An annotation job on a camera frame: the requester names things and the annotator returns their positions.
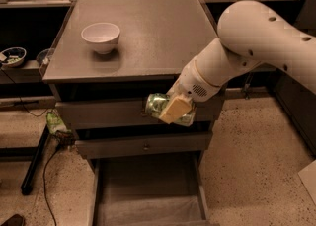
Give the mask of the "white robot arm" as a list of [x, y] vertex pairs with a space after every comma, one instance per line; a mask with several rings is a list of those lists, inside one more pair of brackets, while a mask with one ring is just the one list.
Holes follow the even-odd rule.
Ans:
[[316, 37], [257, 1], [238, 1], [220, 16], [217, 37], [182, 70], [159, 118], [170, 124], [219, 92], [230, 79], [270, 64], [316, 93]]

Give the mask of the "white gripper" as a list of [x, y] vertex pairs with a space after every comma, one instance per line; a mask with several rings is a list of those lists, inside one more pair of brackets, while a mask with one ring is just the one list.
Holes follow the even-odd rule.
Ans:
[[167, 94], [172, 96], [159, 119], [170, 124], [192, 109], [194, 102], [206, 102], [220, 91], [221, 87], [209, 84], [199, 73], [197, 59], [192, 59]]

